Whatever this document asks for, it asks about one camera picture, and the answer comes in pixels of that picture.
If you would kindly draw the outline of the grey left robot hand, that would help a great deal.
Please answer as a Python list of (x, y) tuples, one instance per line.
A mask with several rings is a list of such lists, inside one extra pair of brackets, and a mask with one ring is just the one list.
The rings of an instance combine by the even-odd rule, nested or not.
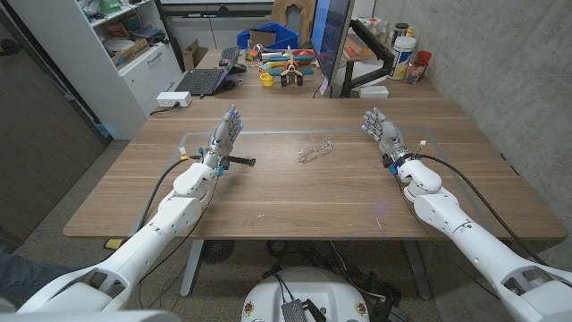
[(242, 128), (239, 111), (235, 105), (230, 105), (223, 119), (211, 133), (201, 163), (215, 169), (224, 158), (230, 155)]

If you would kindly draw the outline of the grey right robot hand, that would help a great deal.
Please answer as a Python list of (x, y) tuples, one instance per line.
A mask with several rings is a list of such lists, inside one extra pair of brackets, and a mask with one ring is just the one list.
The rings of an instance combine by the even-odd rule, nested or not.
[(377, 143), (385, 168), (398, 169), (411, 159), (413, 154), (408, 150), (401, 131), (384, 113), (375, 107), (373, 111), (366, 111), (363, 118), (362, 129)]

